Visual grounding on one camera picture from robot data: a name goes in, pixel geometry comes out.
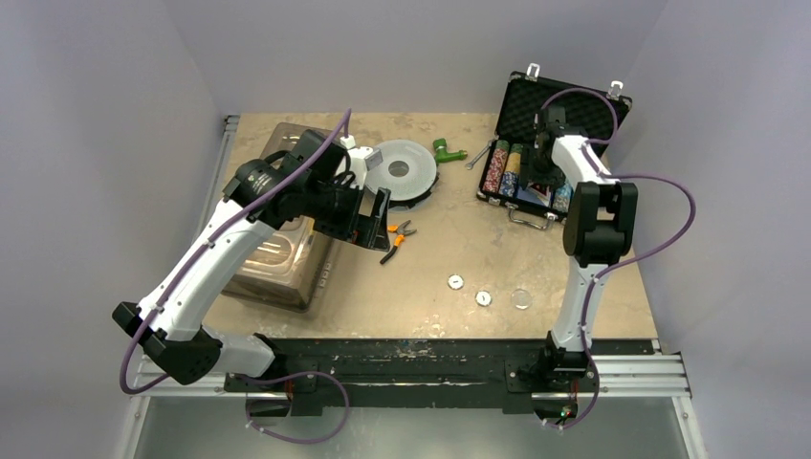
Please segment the clear round disc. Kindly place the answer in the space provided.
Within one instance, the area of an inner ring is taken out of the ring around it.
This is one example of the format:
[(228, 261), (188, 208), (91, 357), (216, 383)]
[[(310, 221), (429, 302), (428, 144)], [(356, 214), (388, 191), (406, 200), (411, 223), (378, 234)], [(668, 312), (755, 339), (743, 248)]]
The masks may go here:
[(511, 293), (511, 303), (518, 310), (526, 310), (533, 304), (533, 296), (524, 289), (515, 289)]

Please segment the red triangle token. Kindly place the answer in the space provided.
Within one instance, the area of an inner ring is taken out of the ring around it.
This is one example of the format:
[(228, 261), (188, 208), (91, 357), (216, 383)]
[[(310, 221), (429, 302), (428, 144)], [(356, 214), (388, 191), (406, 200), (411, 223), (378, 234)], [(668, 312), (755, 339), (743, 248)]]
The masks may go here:
[(540, 202), (544, 202), (545, 205), (548, 205), (549, 202), (552, 201), (554, 196), (554, 190), (549, 186), (543, 186), (537, 183), (530, 183), (528, 186), (528, 190), (531, 191)]

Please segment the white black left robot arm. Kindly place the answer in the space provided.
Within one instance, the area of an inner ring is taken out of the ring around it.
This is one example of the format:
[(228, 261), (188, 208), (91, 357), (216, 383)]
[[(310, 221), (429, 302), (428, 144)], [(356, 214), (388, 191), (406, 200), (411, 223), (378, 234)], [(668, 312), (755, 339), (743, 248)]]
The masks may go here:
[(305, 130), (294, 147), (240, 165), (191, 247), (167, 277), (139, 302), (121, 302), (112, 319), (136, 347), (180, 384), (212, 371), (248, 377), (260, 390), (282, 385), (285, 365), (258, 335), (218, 332), (203, 321), (248, 257), (285, 223), (312, 219), (333, 239), (386, 251), (390, 192), (377, 191), (372, 211), (360, 213), (363, 179), (382, 152), (349, 137)]

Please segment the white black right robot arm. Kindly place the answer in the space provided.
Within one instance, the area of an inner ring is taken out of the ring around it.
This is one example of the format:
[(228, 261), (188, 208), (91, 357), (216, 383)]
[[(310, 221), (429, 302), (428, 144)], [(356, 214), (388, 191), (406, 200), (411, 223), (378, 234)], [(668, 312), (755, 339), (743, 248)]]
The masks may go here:
[(573, 188), (562, 236), (569, 256), (569, 277), (559, 316), (550, 331), (551, 347), (557, 353), (537, 363), (539, 381), (559, 389), (575, 374), (573, 362), (562, 353), (583, 354), (591, 348), (593, 320), (607, 270), (630, 251), (638, 189), (611, 176), (585, 131), (568, 124), (561, 105), (542, 108), (536, 121), (540, 158)]

